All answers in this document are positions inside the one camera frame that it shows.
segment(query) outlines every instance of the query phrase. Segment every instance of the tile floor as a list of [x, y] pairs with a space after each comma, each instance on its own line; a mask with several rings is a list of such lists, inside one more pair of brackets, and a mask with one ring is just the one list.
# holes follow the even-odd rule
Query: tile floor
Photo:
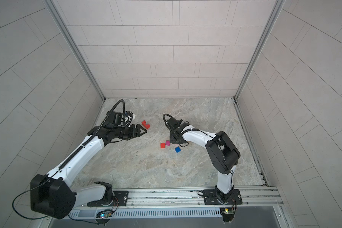
[[[106, 100], [97, 125], [116, 101]], [[194, 143], [179, 153], [173, 144], [160, 148], [169, 139], [164, 113], [209, 132], [225, 131], [241, 153], [235, 185], [262, 184], [231, 98], [125, 99], [125, 109], [135, 114], [132, 124], [146, 120], [148, 132], [103, 148], [78, 174], [73, 189], [94, 181], [109, 182], [114, 188], [214, 186], [217, 171], [204, 148]]]

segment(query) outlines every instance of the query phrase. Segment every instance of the wall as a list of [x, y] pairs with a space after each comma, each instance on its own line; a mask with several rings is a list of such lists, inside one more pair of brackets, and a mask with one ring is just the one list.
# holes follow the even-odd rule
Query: wall
[[295, 226], [342, 227], [342, 0], [287, 0], [238, 104]]
[[231, 97], [275, 2], [54, 3], [106, 97]]
[[[82, 141], [101, 98], [41, 0], [0, 0], [0, 227], [28, 227], [12, 200]], [[15, 202], [39, 217], [29, 195]]]

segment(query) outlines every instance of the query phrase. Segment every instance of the gray stone floor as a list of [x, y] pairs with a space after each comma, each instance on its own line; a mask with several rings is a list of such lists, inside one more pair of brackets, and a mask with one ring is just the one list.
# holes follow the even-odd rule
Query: gray stone floor
[[[97, 125], [117, 101], [106, 100]], [[187, 120], [201, 130], [226, 132], [241, 153], [234, 184], [262, 184], [230, 98], [125, 99], [125, 110], [135, 114], [132, 124], [146, 120], [150, 124], [148, 132], [139, 138], [108, 144], [81, 170], [72, 188], [94, 181], [111, 183], [114, 188], [215, 186], [217, 171], [205, 148], [194, 143], [179, 153], [174, 150], [177, 145], [160, 148], [160, 143], [169, 139], [162, 120], [164, 113]], [[121, 105], [115, 111], [122, 112]]]

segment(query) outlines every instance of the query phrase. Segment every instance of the metal corner post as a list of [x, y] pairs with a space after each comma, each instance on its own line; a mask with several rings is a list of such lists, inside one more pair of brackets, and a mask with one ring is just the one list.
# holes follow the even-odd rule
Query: metal corner post
[[73, 54], [75, 55], [77, 61], [80, 63], [80, 66], [84, 70], [87, 77], [90, 79], [91, 83], [96, 88], [101, 99], [104, 101], [105, 96], [104, 96], [103, 92], [101, 91], [99, 85], [96, 83], [94, 76], [92, 75], [89, 67], [87, 66], [87, 63], [85, 62], [80, 50], [78, 49], [77, 45], [75, 44], [75, 41], [73, 40], [71, 34], [69, 33], [66, 25], [64, 24], [64, 22], [63, 22], [61, 16], [59, 15], [55, 5], [53, 4], [52, 0], [43, 0], [43, 1], [44, 1], [44, 4], [46, 5], [48, 11], [50, 12], [52, 18], [54, 19], [57, 27], [59, 28], [62, 35], [64, 36], [64, 39], [66, 40], [66, 42], [70, 46], [70, 48], [71, 48]]
[[266, 23], [266, 26], [262, 32], [262, 35], [260, 37], [260, 40], [256, 46], [255, 52], [252, 55], [252, 58], [250, 60], [250, 62], [248, 63], [248, 67], [246, 72], [244, 73], [244, 76], [242, 78], [241, 84], [238, 87], [237, 93], [234, 96], [234, 99], [237, 101], [239, 96], [241, 95], [242, 89], [244, 87], [244, 85], [246, 84], [247, 78], [248, 76], [251, 74], [253, 67], [255, 66], [255, 63], [257, 61], [257, 57], [259, 56], [259, 54], [262, 51], [263, 46], [266, 43], [266, 40], [268, 38], [268, 35], [270, 34], [272, 27], [274, 26], [274, 23], [276, 21], [276, 19], [278, 18], [278, 15], [283, 7], [283, 3], [285, 0], [276, 0], [275, 5], [271, 11], [270, 17]]

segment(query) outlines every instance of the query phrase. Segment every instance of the black mounting plate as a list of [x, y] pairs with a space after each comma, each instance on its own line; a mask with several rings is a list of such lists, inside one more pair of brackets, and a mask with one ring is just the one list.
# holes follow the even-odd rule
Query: black mounting plate
[[[119, 202], [118, 206], [119, 207], [125, 206], [127, 204], [129, 192], [128, 191], [113, 191], [113, 192], [114, 192], [114, 196], [118, 199], [118, 202]], [[111, 207], [113, 206], [113, 204], [114, 204], [114, 201], [107, 206], [103, 206], [98, 202], [89, 202], [87, 203], [87, 206], [88, 207]]]
[[[205, 192], [205, 194], [207, 194], [209, 196], [215, 197], [215, 198], [209, 198], [209, 197], [204, 198], [205, 205], [232, 205], [232, 204], [234, 204], [233, 200], [229, 201], [227, 204], [219, 203], [215, 189], [204, 189], [203, 192]], [[236, 201], [237, 205], [242, 204], [242, 198], [238, 197], [240, 195], [241, 195], [241, 193], [240, 193], [239, 189], [233, 190], [232, 199], [234, 199]]]

